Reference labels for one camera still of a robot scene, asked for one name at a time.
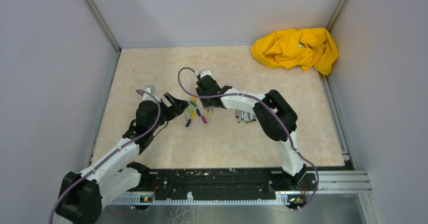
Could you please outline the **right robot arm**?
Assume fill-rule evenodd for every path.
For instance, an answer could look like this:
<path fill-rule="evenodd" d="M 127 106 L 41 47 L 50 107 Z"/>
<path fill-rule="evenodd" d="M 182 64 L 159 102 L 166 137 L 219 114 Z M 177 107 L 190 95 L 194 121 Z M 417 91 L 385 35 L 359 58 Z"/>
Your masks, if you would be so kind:
<path fill-rule="evenodd" d="M 278 91 L 254 94 L 231 86 L 221 88 L 211 75 L 197 76 L 196 84 L 204 104 L 254 115 L 263 132 L 277 143 L 286 187 L 297 190 L 304 183 L 306 167 L 296 143 L 298 116 Z"/>

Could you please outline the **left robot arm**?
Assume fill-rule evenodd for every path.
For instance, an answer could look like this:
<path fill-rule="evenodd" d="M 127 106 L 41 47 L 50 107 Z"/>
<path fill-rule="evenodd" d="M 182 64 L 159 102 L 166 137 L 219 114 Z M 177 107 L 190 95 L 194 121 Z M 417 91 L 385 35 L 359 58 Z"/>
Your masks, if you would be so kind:
<path fill-rule="evenodd" d="M 148 148 L 155 131 L 181 115 L 189 102 L 165 93 L 164 98 L 170 103 L 167 106 L 152 87 L 137 93 L 142 101 L 135 119 L 118 143 L 91 166 L 64 176 L 49 223 L 55 214 L 72 223 L 95 223 L 105 207 L 124 192 L 135 187 L 140 191 L 150 187 L 151 176 L 146 174 L 149 169 L 132 160 Z"/>

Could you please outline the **purple pen cap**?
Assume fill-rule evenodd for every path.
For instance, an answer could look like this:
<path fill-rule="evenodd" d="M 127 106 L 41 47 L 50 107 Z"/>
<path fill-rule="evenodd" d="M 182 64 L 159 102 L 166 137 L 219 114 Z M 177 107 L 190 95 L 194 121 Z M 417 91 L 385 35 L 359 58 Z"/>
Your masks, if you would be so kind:
<path fill-rule="evenodd" d="M 207 124 L 207 120 L 206 120 L 205 116 L 201 116 L 201 119 L 205 124 Z"/>

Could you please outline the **blue pen cap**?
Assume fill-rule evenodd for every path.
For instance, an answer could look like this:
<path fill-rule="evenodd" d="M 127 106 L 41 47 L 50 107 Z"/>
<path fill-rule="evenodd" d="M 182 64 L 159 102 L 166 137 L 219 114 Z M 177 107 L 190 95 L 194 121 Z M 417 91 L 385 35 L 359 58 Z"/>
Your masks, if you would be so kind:
<path fill-rule="evenodd" d="M 186 122 L 185 127 L 189 127 L 189 126 L 190 126 L 190 124 L 191 124 L 191 122 L 192 122 L 192 120 L 191 120 L 191 119 L 189 119 L 189 120 Z"/>

